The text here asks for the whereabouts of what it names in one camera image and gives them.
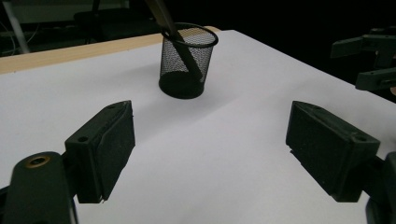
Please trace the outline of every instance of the tabletop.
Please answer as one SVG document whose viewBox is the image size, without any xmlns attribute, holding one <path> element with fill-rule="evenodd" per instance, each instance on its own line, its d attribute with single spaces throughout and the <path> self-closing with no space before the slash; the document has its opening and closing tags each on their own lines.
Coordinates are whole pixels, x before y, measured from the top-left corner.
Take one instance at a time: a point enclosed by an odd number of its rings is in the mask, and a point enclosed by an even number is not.
<svg viewBox="0 0 396 224">
<path fill-rule="evenodd" d="M 136 146 L 90 223 L 366 223 L 368 196 L 337 203 L 285 144 L 292 101 L 318 105 L 395 148 L 396 105 L 234 30 L 217 31 L 195 99 L 159 86 L 161 42 L 0 76 L 0 186 L 13 166 L 64 141 L 106 105 L 131 100 Z"/>
</svg>

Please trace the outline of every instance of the dark floor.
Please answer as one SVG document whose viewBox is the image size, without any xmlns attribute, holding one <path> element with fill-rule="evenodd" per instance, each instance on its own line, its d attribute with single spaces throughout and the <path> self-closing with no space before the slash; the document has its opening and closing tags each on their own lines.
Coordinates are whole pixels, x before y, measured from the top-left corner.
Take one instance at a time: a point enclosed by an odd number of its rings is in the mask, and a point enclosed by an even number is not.
<svg viewBox="0 0 396 224">
<path fill-rule="evenodd" d="M 332 43 L 366 35 L 372 28 L 396 25 L 392 7 L 384 5 L 381 0 L 370 2 L 369 5 L 361 1 L 351 1 L 351 5 L 343 2 L 343 7 L 337 6 L 333 1 L 320 4 L 299 1 L 287 3 L 287 7 L 284 3 L 276 2 L 265 10 L 257 6 L 257 3 L 251 5 L 246 1 L 245 5 L 227 6 L 212 6 L 208 0 L 201 0 L 199 6 L 177 0 L 168 0 L 167 3 L 175 21 L 236 30 L 351 84 L 356 82 L 359 72 L 374 69 L 375 55 L 372 52 L 362 52 L 331 59 Z M 245 13 L 242 17 L 239 12 L 243 11 L 250 13 Z M 27 31 L 26 39 L 33 52 L 84 44 L 85 35 L 72 21 L 24 24 L 22 28 Z M 1 57 L 19 53 L 18 46 L 14 47 L 12 40 L 16 42 L 15 38 L 0 35 Z M 372 93 L 396 103 L 396 96 L 389 90 Z"/>
</svg>

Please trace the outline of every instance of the black mesh pen holder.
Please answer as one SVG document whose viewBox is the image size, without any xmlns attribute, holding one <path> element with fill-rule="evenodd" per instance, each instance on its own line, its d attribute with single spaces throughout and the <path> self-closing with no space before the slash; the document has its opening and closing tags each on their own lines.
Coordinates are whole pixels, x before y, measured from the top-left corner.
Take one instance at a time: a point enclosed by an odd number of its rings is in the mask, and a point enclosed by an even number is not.
<svg viewBox="0 0 396 224">
<path fill-rule="evenodd" d="M 161 90 L 178 99 L 192 99 L 204 92 L 213 47 L 219 42 L 209 29 L 175 22 L 178 36 L 163 34 Z"/>
</svg>

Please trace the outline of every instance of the mesh cup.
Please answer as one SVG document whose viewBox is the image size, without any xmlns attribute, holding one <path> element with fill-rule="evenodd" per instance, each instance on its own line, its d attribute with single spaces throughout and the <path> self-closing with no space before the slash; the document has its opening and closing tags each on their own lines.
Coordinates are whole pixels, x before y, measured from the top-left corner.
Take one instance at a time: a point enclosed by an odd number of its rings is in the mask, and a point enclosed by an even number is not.
<svg viewBox="0 0 396 224">
<path fill-rule="evenodd" d="M 214 32 L 196 24 L 176 22 L 175 26 L 183 40 L 162 32 L 159 85 L 172 97 L 192 99 L 204 92 L 210 58 L 219 39 Z"/>
</svg>

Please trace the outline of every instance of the black metal bracket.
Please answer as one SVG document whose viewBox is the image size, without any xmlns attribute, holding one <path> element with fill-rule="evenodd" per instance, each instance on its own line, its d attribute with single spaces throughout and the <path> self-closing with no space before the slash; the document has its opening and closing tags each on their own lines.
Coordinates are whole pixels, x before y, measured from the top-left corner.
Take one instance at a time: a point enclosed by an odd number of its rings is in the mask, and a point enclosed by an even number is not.
<svg viewBox="0 0 396 224">
<path fill-rule="evenodd" d="M 358 74 L 356 89 L 362 91 L 383 90 L 396 86 L 396 26 L 374 28 L 368 35 L 339 40 L 332 44 L 331 58 L 375 52 L 374 70 Z"/>
<path fill-rule="evenodd" d="M 396 152 L 383 161 L 380 142 L 317 105 L 293 101 L 286 144 L 305 170 L 339 203 L 365 191 L 369 224 L 395 223 Z"/>
<path fill-rule="evenodd" d="M 108 105 L 66 141 L 66 152 L 42 152 L 16 164 L 0 189 L 0 223 L 78 223 L 80 203 L 107 200 L 134 148 L 130 101 Z"/>
</svg>

